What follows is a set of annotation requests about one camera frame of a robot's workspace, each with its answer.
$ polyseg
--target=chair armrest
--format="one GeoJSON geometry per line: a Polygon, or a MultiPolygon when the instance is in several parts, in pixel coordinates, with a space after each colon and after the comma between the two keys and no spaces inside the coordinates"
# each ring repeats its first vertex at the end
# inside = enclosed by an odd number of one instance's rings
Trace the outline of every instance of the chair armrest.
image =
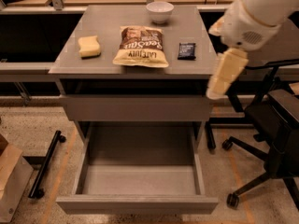
{"type": "Polygon", "coordinates": [[[284,90],[270,91],[268,97],[284,119],[293,127],[299,127],[299,99],[284,90]]]}

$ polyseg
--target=box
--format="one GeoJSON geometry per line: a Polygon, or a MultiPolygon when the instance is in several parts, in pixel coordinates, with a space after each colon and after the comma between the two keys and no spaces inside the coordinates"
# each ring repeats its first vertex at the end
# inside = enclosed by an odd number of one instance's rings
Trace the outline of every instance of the box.
{"type": "Polygon", "coordinates": [[[21,154],[0,134],[0,223],[11,221],[33,172],[21,154]]]}

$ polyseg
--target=drawer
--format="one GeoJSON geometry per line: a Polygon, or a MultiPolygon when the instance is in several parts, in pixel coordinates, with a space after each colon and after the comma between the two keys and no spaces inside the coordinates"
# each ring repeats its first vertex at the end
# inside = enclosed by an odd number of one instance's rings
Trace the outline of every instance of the drawer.
{"type": "Polygon", "coordinates": [[[67,214],[208,214],[191,124],[95,122],[75,185],[57,203],[67,214]]]}
{"type": "Polygon", "coordinates": [[[62,95],[76,121],[207,121],[209,100],[200,95],[62,95]]]}

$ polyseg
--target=bowl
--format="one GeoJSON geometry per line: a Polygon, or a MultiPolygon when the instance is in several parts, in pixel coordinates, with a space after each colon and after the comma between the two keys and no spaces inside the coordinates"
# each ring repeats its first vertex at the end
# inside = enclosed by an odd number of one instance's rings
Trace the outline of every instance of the bowl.
{"type": "Polygon", "coordinates": [[[151,20],[157,24],[166,23],[171,13],[174,9],[174,6],[167,2],[152,2],[147,4],[147,11],[151,20]]]}

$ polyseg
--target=chip bag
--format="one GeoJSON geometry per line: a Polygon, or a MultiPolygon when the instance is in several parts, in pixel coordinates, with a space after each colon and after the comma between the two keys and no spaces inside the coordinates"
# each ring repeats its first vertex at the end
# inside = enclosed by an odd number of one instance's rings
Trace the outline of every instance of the chip bag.
{"type": "Polygon", "coordinates": [[[114,64],[165,68],[162,30],[146,26],[122,26],[120,49],[114,64]]]}

